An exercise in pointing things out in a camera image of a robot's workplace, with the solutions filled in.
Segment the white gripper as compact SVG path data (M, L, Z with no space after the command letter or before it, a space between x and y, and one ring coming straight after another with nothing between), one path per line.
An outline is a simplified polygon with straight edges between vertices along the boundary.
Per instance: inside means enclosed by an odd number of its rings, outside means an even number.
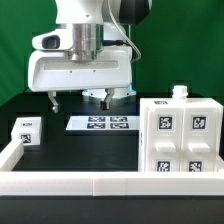
M35 51L28 66L28 86L34 92L48 92L52 110L58 113L55 91L106 89L100 102L102 110L110 108L114 95L112 88L128 87L132 82L132 49L109 46L89 62L76 62L63 52Z

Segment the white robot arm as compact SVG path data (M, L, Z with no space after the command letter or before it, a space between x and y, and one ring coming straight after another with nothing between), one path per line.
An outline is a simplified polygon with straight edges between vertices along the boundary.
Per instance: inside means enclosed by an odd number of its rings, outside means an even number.
M131 64L141 53L125 26L149 14L152 0L55 0L56 29L32 39L28 87L46 92L58 110L56 93L81 90L101 100L132 96Z

